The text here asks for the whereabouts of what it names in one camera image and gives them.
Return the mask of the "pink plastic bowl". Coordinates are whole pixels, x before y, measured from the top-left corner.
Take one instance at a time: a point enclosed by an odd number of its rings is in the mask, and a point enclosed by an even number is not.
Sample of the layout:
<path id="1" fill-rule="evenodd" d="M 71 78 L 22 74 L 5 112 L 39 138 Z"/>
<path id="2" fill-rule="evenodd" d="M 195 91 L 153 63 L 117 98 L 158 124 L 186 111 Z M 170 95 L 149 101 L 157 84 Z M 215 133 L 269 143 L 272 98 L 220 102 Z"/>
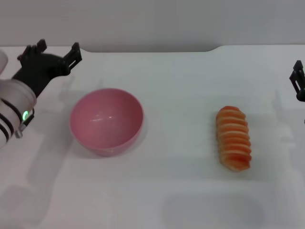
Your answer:
<path id="1" fill-rule="evenodd" d="M 144 110 L 131 93 L 104 88 L 88 93 L 73 107 L 69 125 L 73 137 L 99 156 L 123 153 L 137 140 Z"/>

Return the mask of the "orange ridged toy bread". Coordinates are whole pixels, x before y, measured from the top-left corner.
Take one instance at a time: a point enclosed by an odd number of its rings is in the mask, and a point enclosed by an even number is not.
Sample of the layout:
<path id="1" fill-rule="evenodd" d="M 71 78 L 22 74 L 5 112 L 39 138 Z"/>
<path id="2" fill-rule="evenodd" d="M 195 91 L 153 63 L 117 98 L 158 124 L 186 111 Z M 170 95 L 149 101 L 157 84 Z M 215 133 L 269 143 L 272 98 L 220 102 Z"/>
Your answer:
<path id="1" fill-rule="evenodd" d="M 221 108 L 215 118 L 219 159 L 234 172 L 250 168 L 251 142 L 246 115 L 237 107 Z"/>

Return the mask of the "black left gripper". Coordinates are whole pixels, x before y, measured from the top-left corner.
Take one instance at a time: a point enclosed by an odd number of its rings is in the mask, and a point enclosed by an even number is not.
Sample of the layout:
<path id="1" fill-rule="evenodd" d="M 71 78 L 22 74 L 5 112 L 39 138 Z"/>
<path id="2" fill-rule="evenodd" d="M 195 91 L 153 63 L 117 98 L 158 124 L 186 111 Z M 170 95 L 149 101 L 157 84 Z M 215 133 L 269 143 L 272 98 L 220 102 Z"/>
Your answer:
<path id="1" fill-rule="evenodd" d="M 55 77 L 66 76 L 82 61 L 81 49 L 75 42 L 71 50 L 63 57 L 44 53 L 47 49 L 45 39 L 40 39 L 36 45 L 26 46 L 18 56 L 21 68 L 12 77 L 26 84 L 38 97 L 48 83 Z"/>

